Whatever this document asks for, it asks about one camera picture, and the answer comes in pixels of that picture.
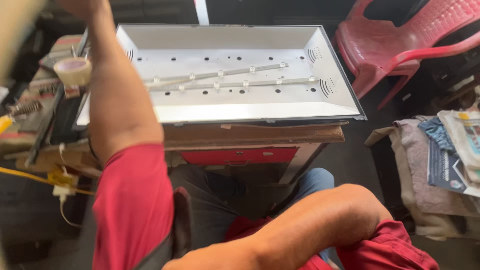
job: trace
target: led strip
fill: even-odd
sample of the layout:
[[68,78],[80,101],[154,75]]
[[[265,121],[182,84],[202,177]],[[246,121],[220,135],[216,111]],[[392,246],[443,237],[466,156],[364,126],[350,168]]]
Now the led strip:
[[281,79],[278,78],[275,81],[256,81],[249,82],[243,81],[242,83],[219,83],[214,82],[213,84],[191,84],[191,85],[179,85],[179,86],[160,86],[160,87],[151,87],[151,91],[185,91],[185,90],[195,90],[195,89],[220,89],[226,87],[251,87],[251,86],[271,86],[271,85],[283,85],[283,84],[301,84],[308,82],[319,81],[319,78],[315,76],[310,76],[307,78],[298,78],[298,79]]
[[260,66],[260,67],[251,66],[249,68],[235,69],[235,70],[229,70],[229,71],[219,70],[218,72],[203,73],[203,74],[190,73],[189,75],[186,75],[186,76],[172,76],[172,77],[156,76],[153,79],[145,80],[144,85],[146,87],[153,87],[153,86],[159,86],[159,85],[164,86],[165,84],[177,84],[177,83],[189,82],[193,80],[223,77],[228,75],[236,75],[236,74],[244,74],[244,73],[252,73],[252,72],[284,68],[284,67],[288,67],[288,64],[285,62],[281,62],[280,64],[276,64],[276,65],[268,65],[268,66]]

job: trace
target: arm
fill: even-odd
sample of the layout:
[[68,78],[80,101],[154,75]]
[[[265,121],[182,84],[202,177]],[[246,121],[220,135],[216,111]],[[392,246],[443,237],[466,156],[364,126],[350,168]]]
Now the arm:
[[369,239],[391,218],[370,191],[347,184],[309,195],[251,236],[192,251],[164,269],[296,270],[327,247]]
[[131,145],[163,142],[148,92],[117,42],[108,0],[59,1],[88,24],[93,51],[89,132],[100,160],[106,163]]
[[386,219],[392,216],[369,190],[346,184],[304,198],[251,238],[261,269],[298,269],[328,247],[369,239]]

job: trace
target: red plastic chair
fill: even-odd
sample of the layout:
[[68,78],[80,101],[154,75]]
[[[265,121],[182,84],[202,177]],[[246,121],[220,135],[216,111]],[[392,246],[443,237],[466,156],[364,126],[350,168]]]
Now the red plastic chair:
[[401,75],[380,102],[381,109],[410,80],[420,60],[460,54],[480,45],[480,32],[454,45],[432,46],[448,34],[480,19],[480,0],[430,0],[401,27],[363,16],[373,0],[357,0],[335,34],[340,53],[356,79],[360,99],[385,76]]

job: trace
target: red shirt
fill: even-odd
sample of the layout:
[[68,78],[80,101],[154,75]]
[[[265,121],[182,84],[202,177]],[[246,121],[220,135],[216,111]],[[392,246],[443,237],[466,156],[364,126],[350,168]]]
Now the red shirt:
[[[137,145],[110,158],[100,177],[93,206],[97,234],[93,270],[130,270],[147,256],[170,231],[173,191],[167,175],[163,145]],[[268,220],[238,217],[226,240],[255,233]],[[439,269],[425,252],[412,246],[397,221],[383,221],[372,239],[337,248],[346,270]],[[313,256],[302,270],[331,269]]]

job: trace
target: tape roll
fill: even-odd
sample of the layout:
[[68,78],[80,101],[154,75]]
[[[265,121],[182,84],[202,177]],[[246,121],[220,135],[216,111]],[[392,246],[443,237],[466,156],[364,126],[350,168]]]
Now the tape roll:
[[58,61],[53,70],[65,86],[85,86],[90,82],[92,64],[82,57],[71,57]]

